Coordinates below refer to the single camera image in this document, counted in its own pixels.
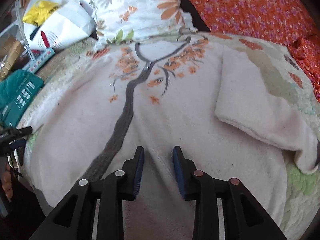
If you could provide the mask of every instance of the black handle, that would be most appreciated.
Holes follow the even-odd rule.
[[[0,216],[4,218],[9,215],[11,211],[12,207],[10,202],[2,189],[2,184],[0,184]]]

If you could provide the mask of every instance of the copper-colored rivet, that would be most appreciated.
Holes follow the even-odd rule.
[[[239,179],[237,179],[237,178],[232,178],[232,179],[230,180],[230,182],[231,182],[232,185],[239,185],[239,184],[240,184],[240,181],[239,181]]]
[[[195,170],[195,171],[193,172],[193,174],[194,174],[195,176],[197,176],[197,177],[201,177],[201,176],[203,175],[203,171],[201,171],[201,170]]]

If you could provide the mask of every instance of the human hand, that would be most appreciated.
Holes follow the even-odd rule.
[[[13,196],[13,190],[12,190],[12,184],[11,184],[11,174],[10,174],[10,165],[9,163],[5,166],[6,171],[2,174],[2,188],[7,196],[7,198],[12,198]]]

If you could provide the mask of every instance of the fabric fold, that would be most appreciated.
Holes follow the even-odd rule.
[[[295,151],[295,164],[304,174],[318,169],[316,135],[284,98],[268,93],[246,53],[225,49],[215,115],[255,139]]]

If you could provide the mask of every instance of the patterned bedspread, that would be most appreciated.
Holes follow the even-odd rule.
[[[215,34],[210,37],[210,40],[246,52],[249,59],[260,69],[268,92],[274,96],[285,98],[292,107],[298,109],[307,124],[313,128],[318,139],[320,138],[320,120],[318,117],[320,107],[314,96],[312,84],[295,60],[290,57],[286,47],[261,39],[237,35]],[[90,67],[88,62],[92,59],[98,60],[100,56],[110,50],[118,49],[118,47],[112,47],[92,56],[88,51],[91,50],[93,44],[94,40],[91,38],[79,42],[56,55],[47,64],[39,73],[44,78],[46,86],[23,115],[19,127],[32,126],[33,120],[39,118],[35,116],[35,113],[41,105],[49,106],[48,109],[44,110],[44,113],[49,112],[57,103],[61,94]],[[41,132],[41,127],[34,127],[34,130],[35,133],[28,139],[25,152],[22,172],[26,178],[29,178],[32,148]],[[304,175],[293,162],[294,154],[284,152],[283,156],[286,164],[288,186],[284,216],[280,228],[289,240],[296,240],[305,232],[320,207],[320,171],[312,175]]]

